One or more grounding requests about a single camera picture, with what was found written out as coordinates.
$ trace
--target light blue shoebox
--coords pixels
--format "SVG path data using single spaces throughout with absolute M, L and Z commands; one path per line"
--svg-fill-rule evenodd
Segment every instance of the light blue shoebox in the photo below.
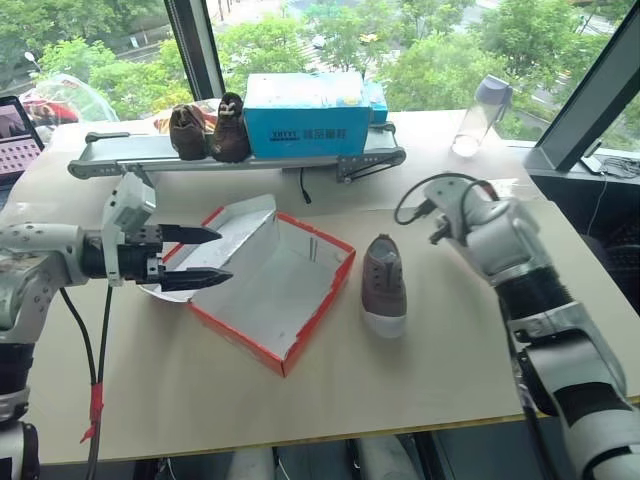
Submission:
M 249 75 L 243 110 L 258 159 L 359 155 L 371 112 L 355 72 Z
M 371 105 L 371 123 L 380 125 L 387 121 L 387 100 L 384 98 L 384 89 L 382 85 L 375 82 L 365 82 L 364 88 L 367 91 L 367 97 Z

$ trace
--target robotic hand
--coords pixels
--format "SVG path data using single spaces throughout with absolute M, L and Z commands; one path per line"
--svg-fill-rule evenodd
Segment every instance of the robotic hand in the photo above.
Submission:
M 535 220 L 516 199 L 498 199 L 486 181 L 442 174 L 421 184 L 426 201 L 409 221 L 398 219 L 401 202 L 396 220 L 442 211 L 431 243 L 449 239 L 495 289 L 507 334 L 523 347 L 513 352 L 522 380 L 539 410 L 560 417 L 577 478 L 640 478 L 640 413 L 626 399 L 622 367 L 560 283 Z
M 35 427 L 23 423 L 29 397 L 27 375 L 35 342 L 56 292 L 90 278 L 159 284 L 163 290 L 192 290 L 229 279 L 213 268 L 167 272 L 163 242 L 199 244 L 220 238 L 206 228 L 144 225 L 155 194 L 133 173 L 112 192 L 102 231 L 59 224 L 0 227 L 0 480 L 39 476 Z

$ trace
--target clear plastic bottle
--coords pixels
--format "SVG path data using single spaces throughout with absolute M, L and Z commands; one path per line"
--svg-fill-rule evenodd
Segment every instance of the clear plastic bottle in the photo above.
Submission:
M 467 110 L 451 149 L 461 157 L 475 155 L 489 129 L 502 120 L 512 95 L 507 82 L 487 75 L 476 90 L 475 103 Z

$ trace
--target table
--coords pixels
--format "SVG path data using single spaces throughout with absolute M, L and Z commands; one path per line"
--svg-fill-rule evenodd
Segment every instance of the table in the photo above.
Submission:
M 395 115 L 398 141 L 407 150 L 405 164 L 352 185 L 336 184 L 332 171 L 309 172 L 306 188 L 314 201 L 308 206 L 300 195 L 297 172 L 156 176 L 156 222 L 199 223 L 219 205 L 270 192 L 281 210 L 350 242 L 360 253 L 377 233 L 390 233 L 404 257 L 409 334 L 386 342 L 360 322 L 360 255 L 344 291 L 285 379 L 202 326 L 188 309 L 150 298 L 127 284 L 114 293 L 100 458 L 156 457 L 518 418 L 494 293 L 450 247 L 428 245 L 432 218 L 399 227 L 389 212 L 380 211 L 393 207 L 417 180 L 447 169 L 517 179 L 517 194 L 538 199 L 529 207 L 543 226 L 542 238 L 558 271 L 574 296 L 585 301 L 619 356 L 630 395 L 640 394 L 640 372 L 634 368 L 640 360 L 637 315 L 559 210 L 540 199 L 520 163 L 497 139 L 490 139 L 472 160 L 449 153 L 460 115 Z M 66 162 L 82 148 L 81 142 L 74 143 L 82 128 L 56 133 L 59 139 L 14 188 L 0 222 L 99 224 L 104 199 L 117 179 L 81 181 L 66 173 Z M 105 285 L 91 281 L 70 291 L 92 338 L 98 338 Z M 29 383 L 27 419 L 40 432 L 42 462 L 84 461 L 87 447 L 78 440 L 88 425 L 88 369 L 80 334 L 59 296 L 37 344 Z

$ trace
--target open shoebox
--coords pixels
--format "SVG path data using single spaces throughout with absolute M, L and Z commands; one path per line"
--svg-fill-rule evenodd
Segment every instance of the open shoebox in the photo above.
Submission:
M 177 245 L 164 258 L 167 270 L 214 267 L 233 278 L 202 290 L 141 288 L 186 303 L 205 325 L 286 376 L 346 281 L 355 249 L 277 212 L 271 195 L 221 207 L 202 225 L 222 238 Z

